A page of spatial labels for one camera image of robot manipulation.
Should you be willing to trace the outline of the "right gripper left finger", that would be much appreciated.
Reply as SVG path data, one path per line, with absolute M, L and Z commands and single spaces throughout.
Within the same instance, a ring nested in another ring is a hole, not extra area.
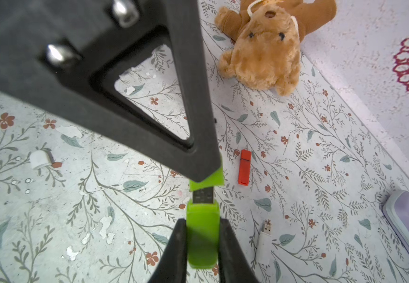
M 188 239 L 185 219 L 179 219 L 171 233 L 158 267 L 148 283 L 185 283 L 187 278 Z

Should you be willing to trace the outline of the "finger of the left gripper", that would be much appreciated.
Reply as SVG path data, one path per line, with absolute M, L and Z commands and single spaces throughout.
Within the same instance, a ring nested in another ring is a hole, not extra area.
M 161 45 L 173 55 L 185 140 L 115 87 Z M 221 166 L 196 1 L 0 1 L 0 91 L 195 182 Z

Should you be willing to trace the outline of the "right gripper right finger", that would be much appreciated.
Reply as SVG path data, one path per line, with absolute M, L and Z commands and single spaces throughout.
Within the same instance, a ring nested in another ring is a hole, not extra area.
M 227 219 L 219 227 L 218 267 L 220 283 L 259 283 L 244 256 Z

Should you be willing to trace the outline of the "green usb drive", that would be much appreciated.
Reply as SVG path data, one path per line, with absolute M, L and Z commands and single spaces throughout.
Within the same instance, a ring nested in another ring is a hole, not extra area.
M 217 264 L 220 218 L 213 187 L 192 193 L 186 210 L 188 262 L 192 268 L 205 270 Z

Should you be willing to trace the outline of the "red usb drive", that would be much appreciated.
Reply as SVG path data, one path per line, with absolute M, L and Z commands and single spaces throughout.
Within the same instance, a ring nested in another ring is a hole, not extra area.
M 241 151 L 241 159 L 239 164 L 238 184 L 248 186 L 250 183 L 250 167 L 251 167 L 252 153 L 243 149 Z

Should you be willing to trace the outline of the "green usb cap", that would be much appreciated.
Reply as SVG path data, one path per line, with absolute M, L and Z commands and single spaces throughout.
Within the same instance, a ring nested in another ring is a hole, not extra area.
M 201 182 L 190 181 L 190 191 L 195 192 L 201 189 L 206 189 L 209 187 L 215 186 L 224 186 L 225 185 L 225 175 L 223 171 L 223 166 L 221 166 L 216 172 L 212 173 L 209 177 Z

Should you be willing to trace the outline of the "white usb drive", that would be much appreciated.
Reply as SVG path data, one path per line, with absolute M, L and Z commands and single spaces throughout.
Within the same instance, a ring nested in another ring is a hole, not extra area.
M 267 266 L 270 263 L 270 252 L 271 252 L 271 230 L 272 224 L 270 220 L 266 220 L 262 225 L 259 232 L 258 243 L 256 246 L 255 259 L 257 263 Z

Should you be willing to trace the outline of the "brown teddy bear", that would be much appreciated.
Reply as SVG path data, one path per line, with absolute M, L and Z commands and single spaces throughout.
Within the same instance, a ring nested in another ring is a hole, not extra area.
M 238 12 L 222 7 L 215 25 L 234 47 L 221 55 L 219 74 L 253 90 L 290 95 L 300 81 L 301 42 L 336 13 L 334 0 L 241 1 Z

